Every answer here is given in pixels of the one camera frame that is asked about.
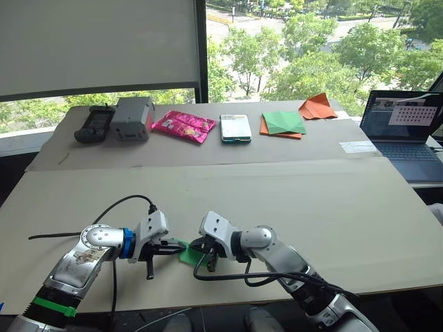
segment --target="gray box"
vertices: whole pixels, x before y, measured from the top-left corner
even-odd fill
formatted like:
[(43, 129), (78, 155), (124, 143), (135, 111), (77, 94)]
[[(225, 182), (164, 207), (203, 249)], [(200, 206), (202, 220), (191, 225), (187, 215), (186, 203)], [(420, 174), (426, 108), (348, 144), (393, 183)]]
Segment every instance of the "gray box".
[(119, 140), (147, 140), (154, 110), (151, 97), (120, 98), (109, 126)]

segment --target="table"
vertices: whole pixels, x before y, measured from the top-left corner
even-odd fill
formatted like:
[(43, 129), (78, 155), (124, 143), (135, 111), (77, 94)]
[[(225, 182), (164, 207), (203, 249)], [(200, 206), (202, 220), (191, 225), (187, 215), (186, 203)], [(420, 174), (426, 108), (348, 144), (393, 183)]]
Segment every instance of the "table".
[[(75, 141), (73, 133), (83, 125), (89, 108), (73, 107), (26, 170), (270, 163), (381, 155), (378, 151), (363, 154), (343, 151), (339, 142), (368, 140), (351, 119), (305, 121), (307, 135), (300, 141), (259, 134), (263, 111), (294, 111), (302, 102), (156, 105), (156, 119), (171, 109), (215, 120), (223, 113), (246, 114), (252, 130), (249, 145), (224, 145), (219, 125), (209, 133), (202, 145), (157, 132), (153, 132), (147, 142), (122, 142), (109, 133), (102, 144), (83, 145)], [(336, 101), (332, 100), (331, 104), (334, 109), (344, 113)]]
[[(241, 229), (272, 225), (326, 280), (354, 292), (443, 283), (443, 228), (384, 157), (28, 172), (0, 209), (2, 313), (22, 312), (76, 242), (27, 236), (81, 230), (135, 193), (166, 214), (171, 237), (197, 238), (208, 210)], [(135, 228), (146, 209), (131, 200), (103, 222)], [(217, 272), (244, 267), (220, 259)], [(154, 269), (156, 278), (146, 281), (145, 264), (118, 261), (118, 311), (289, 298), (277, 283), (256, 289), (240, 280), (197, 281), (176, 257), (156, 257)], [(252, 270), (263, 269), (254, 260)], [(110, 310), (111, 279), (104, 264), (80, 312)]]

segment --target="laptop keyboard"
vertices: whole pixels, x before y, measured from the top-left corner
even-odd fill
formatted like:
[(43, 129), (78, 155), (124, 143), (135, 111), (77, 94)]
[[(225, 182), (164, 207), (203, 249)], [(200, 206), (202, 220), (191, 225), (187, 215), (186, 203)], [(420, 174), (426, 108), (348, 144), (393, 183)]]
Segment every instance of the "laptop keyboard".
[(378, 145), (377, 149), (390, 160), (438, 161), (437, 156), (426, 145), (388, 144)]

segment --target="green paper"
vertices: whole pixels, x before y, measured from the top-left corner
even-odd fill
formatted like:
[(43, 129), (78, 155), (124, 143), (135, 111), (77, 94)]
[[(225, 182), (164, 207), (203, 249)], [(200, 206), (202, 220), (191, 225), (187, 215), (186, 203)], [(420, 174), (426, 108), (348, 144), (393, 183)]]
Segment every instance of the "green paper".
[[(204, 253), (196, 251), (195, 249), (190, 248), (189, 243), (180, 239), (175, 239), (178, 242), (181, 242), (182, 244), (186, 245), (186, 250), (179, 253), (179, 259), (183, 263), (190, 264), (192, 266), (196, 266), (197, 263), (200, 261), (201, 256), (204, 255)], [(209, 261), (209, 258), (206, 257), (203, 262), (201, 263), (202, 266), (205, 266)]]
[(298, 112), (264, 112), (264, 119), (270, 134), (273, 133), (306, 133), (303, 119)]

